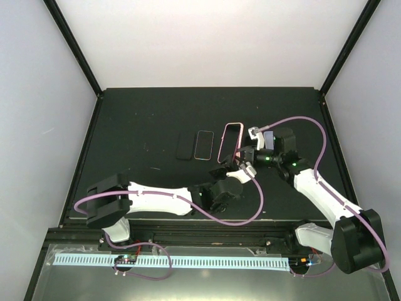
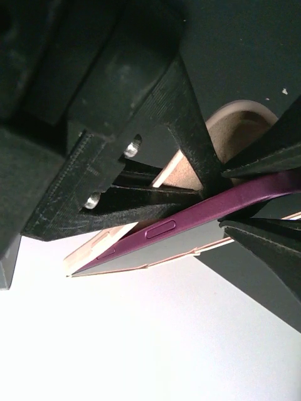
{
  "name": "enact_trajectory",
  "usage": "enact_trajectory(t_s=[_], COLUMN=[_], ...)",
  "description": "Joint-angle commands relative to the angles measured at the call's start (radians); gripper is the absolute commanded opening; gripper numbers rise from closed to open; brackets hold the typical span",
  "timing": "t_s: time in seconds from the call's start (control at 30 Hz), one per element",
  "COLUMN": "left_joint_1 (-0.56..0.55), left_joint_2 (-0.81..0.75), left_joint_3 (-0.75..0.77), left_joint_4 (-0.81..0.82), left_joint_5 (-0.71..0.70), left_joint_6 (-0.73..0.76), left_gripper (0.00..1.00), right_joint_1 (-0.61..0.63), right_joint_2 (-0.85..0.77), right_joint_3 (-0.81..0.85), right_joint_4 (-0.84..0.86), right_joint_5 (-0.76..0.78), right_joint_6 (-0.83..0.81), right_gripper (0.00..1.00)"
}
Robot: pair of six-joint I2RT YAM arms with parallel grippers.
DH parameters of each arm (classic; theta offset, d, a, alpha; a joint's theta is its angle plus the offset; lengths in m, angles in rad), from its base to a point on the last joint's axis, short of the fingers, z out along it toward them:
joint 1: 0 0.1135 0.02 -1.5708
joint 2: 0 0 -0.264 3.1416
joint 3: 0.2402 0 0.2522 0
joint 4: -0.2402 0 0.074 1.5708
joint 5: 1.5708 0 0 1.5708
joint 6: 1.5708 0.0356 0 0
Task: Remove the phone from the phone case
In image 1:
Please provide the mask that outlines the phone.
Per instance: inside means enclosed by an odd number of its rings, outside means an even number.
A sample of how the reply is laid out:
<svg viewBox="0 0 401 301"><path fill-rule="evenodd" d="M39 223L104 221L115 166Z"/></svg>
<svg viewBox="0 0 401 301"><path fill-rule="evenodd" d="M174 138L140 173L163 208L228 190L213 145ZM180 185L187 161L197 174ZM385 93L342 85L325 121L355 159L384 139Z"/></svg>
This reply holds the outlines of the phone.
<svg viewBox="0 0 401 301"><path fill-rule="evenodd" d="M237 150L241 147L244 125L240 122L227 123L221 137L217 162L223 163L227 156L235 158Z"/></svg>

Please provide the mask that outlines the lavender phone case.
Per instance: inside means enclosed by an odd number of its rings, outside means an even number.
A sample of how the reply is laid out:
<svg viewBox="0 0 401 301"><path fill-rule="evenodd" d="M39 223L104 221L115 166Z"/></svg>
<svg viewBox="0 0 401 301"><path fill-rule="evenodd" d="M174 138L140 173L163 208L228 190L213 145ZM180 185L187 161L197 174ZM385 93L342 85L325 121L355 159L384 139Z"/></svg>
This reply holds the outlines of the lavender phone case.
<svg viewBox="0 0 401 301"><path fill-rule="evenodd" d="M264 137L264 145L265 148L268 150L274 150L274 141L275 141L275 136L273 131L265 131L263 132L263 137Z"/></svg>

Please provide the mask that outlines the silver black smartphone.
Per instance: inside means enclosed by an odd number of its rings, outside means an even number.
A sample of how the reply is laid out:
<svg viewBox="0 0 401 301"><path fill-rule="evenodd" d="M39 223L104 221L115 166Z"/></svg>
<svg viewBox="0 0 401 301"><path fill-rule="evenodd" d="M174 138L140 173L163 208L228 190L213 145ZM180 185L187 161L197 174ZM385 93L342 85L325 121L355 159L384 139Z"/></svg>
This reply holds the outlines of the silver black smartphone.
<svg viewBox="0 0 401 301"><path fill-rule="evenodd" d="M212 157L214 133L212 131L200 130L195 142L194 159L209 161Z"/></svg>

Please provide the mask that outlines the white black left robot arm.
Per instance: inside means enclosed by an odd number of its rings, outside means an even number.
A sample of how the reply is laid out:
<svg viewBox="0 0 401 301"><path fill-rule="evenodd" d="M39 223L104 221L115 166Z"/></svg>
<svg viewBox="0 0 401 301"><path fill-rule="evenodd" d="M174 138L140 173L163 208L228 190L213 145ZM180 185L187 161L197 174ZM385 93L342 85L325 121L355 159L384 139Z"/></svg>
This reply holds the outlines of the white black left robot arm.
<svg viewBox="0 0 401 301"><path fill-rule="evenodd" d="M115 174L87 189L87 196L96 196L85 203L86 225L106 232L120 250L130 249L135 241L126 215L132 213L167 213L185 216L200 207L208 214L221 211L231 199L243 192L250 177L227 158L211 171L212 182L167 189L129 181L124 174Z"/></svg>

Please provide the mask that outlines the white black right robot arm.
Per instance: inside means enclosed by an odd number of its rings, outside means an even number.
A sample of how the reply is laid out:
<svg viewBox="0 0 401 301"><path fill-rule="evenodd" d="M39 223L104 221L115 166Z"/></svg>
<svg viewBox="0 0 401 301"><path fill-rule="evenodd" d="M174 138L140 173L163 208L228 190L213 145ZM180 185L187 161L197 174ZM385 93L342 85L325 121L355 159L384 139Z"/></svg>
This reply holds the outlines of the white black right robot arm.
<svg viewBox="0 0 401 301"><path fill-rule="evenodd" d="M305 223L285 236L286 248L298 253L306 246L332 257L344 273L372 267L386 261L382 222L377 212L363 210L330 186L300 157L291 129L262 132L248 130L255 145L240 148L247 171L265 165L278 171L280 177L295 191L308 198L323 214L331 228Z"/></svg>

